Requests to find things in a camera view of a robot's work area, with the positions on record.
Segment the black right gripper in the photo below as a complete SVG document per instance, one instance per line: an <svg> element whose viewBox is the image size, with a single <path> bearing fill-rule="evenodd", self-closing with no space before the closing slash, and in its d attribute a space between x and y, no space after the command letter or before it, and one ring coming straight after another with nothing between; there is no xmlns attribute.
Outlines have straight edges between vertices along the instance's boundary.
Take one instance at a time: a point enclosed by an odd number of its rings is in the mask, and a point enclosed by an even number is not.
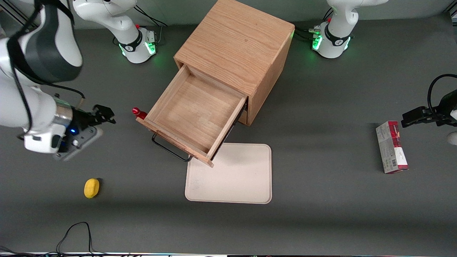
<svg viewBox="0 0 457 257"><path fill-rule="evenodd" d="M94 105L91 112L85 112L80 109L72 109L72 120L70 125L67 126L67 135L78 135L81 131L85 130L89 126L95 126L96 124L103 124L109 122L116 124L114 119L114 112L109 107L102 105Z"/></svg>

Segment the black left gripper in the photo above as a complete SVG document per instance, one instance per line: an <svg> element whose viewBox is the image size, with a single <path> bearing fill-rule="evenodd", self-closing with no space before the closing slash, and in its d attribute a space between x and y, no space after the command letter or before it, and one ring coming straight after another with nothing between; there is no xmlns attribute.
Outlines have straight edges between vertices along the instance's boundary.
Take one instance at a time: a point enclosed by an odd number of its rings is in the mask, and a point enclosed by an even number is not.
<svg viewBox="0 0 457 257"><path fill-rule="evenodd" d="M406 128L414 124L428 124L432 122L436 122L437 126L457 126L456 118L451 115L451 112L456 110L456 105L457 90L454 90L442 97L439 105L435 107L436 118L432 109L423 106L417 107L402 114L402 127Z"/></svg>

